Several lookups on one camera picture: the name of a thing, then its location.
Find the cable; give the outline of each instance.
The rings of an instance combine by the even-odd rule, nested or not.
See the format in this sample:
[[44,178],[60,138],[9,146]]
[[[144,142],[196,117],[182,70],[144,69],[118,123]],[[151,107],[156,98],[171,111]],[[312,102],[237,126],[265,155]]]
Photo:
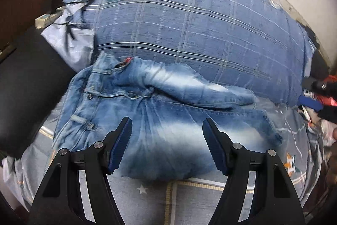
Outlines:
[[66,22],[62,22],[62,23],[56,23],[56,22],[54,22],[54,24],[56,24],[56,25],[67,25],[67,24],[69,24],[73,20],[74,14],[68,9],[67,5],[69,5],[69,4],[83,3],[83,4],[85,4],[84,6],[86,6],[91,1],[92,0],[87,0],[87,1],[71,1],[71,2],[64,3],[65,9],[69,13],[69,16],[67,16],[67,18],[69,18],[69,20],[66,21]]

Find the screw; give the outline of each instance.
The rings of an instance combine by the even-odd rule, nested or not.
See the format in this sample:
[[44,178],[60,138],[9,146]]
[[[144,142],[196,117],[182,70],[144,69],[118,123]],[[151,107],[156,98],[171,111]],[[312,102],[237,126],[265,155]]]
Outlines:
[[233,143],[233,148],[239,150],[242,148],[242,145],[240,143],[235,142]]
[[276,156],[276,152],[272,149],[268,150],[268,154],[271,156]]
[[96,149],[99,149],[99,148],[101,148],[103,146],[103,142],[101,142],[101,141],[97,141],[97,142],[95,142],[95,144],[94,144],[94,147],[96,148]]
[[60,150],[60,155],[65,155],[67,153],[67,149],[63,148]]

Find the bed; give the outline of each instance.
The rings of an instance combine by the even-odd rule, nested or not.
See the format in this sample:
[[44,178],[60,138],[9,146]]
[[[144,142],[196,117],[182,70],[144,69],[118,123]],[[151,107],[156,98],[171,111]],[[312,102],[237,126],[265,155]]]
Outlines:
[[[44,35],[70,67],[70,53],[91,61],[106,51],[118,57],[186,63],[212,82],[252,90],[258,98],[250,108],[265,110],[284,138],[278,154],[304,205],[323,158],[320,133],[308,128],[296,106],[315,46],[282,7],[270,0],[93,0],[81,9],[74,12],[73,22],[95,32],[95,40],[86,47],[65,53],[60,50],[64,33]],[[3,160],[4,180],[27,209],[48,167],[61,106],[62,101],[21,159]],[[108,179],[126,224],[207,224],[226,182],[217,170],[169,182],[117,175]],[[80,183],[86,217],[93,220],[83,173]],[[240,220],[248,217],[253,192],[252,173]]]

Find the red label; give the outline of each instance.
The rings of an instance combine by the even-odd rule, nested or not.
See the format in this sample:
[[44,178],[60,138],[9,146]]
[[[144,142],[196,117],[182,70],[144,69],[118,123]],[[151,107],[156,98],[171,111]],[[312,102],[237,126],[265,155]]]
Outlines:
[[128,63],[130,60],[132,59],[132,57],[127,57],[124,62]]

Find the metal button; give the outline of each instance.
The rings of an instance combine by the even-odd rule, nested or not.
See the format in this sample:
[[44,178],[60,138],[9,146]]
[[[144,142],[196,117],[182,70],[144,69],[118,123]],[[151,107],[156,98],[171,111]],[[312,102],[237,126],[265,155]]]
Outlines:
[[67,149],[66,148],[63,148],[60,150],[60,155],[65,155],[67,153]]
[[101,141],[97,141],[97,142],[95,142],[95,144],[94,144],[94,147],[96,148],[96,149],[99,149],[99,148],[101,148],[103,146],[103,142],[101,142]]
[[233,143],[233,148],[239,150],[242,148],[242,145],[240,143],[235,142]]
[[88,123],[87,127],[91,130],[93,127],[95,127],[95,124]]
[[268,150],[268,154],[271,156],[276,156],[276,152],[272,149]]

